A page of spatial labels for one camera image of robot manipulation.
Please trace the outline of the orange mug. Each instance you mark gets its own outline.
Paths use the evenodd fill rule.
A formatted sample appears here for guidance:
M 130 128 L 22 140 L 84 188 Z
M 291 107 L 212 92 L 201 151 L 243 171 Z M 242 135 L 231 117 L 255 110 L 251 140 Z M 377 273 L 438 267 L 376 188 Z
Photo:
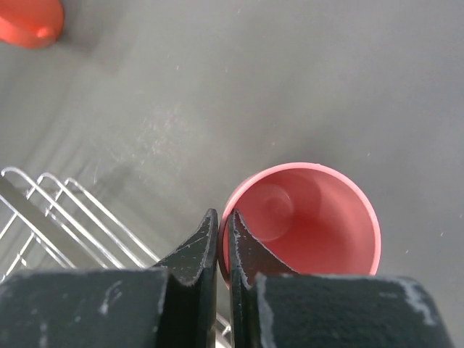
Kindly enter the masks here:
M 50 46 L 59 38 L 65 20 L 62 2 L 1 1 L 1 40 L 26 49 Z

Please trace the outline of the pink plastic cup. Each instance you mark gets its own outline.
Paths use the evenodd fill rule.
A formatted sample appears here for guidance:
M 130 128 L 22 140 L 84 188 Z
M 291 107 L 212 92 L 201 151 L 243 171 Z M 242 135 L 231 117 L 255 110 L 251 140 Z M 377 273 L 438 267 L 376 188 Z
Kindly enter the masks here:
M 322 164 L 289 162 L 242 181 L 220 219 L 218 263 L 230 281 L 227 219 L 238 209 L 252 235 L 298 273 L 373 276 L 381 228 L 365 193 Z

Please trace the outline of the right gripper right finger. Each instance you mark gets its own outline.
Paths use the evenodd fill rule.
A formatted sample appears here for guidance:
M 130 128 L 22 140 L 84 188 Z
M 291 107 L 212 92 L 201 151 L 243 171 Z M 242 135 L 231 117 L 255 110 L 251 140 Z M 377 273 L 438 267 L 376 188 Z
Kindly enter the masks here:
M 402 276 L 302 275 L 227 219 L 234 347 L 451 347 L 429 293 Z

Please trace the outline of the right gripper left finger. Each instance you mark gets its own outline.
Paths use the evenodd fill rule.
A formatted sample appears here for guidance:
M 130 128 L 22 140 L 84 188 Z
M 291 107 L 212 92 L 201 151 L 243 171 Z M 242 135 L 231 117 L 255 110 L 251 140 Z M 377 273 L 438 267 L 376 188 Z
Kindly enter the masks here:
M 22 271 L 1 284 L 3 347 L 213 347 L 218 214 L 150 268 Z

